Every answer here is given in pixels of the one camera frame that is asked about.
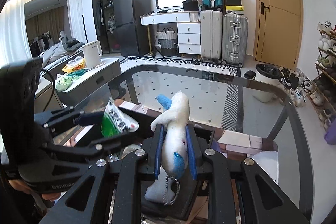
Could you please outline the person's left hand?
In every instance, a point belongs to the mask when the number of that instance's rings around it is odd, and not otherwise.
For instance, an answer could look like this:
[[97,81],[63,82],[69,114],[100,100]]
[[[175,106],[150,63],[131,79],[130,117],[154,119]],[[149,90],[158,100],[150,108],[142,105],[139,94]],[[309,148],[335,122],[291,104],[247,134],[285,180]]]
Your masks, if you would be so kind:
[[[9,184],[18,191],[25,194],[32,194],[33,190],[23,180],[9,180]],[[45,193],[42,198],[47,201],[55,201],[60,198],[61,193]]]

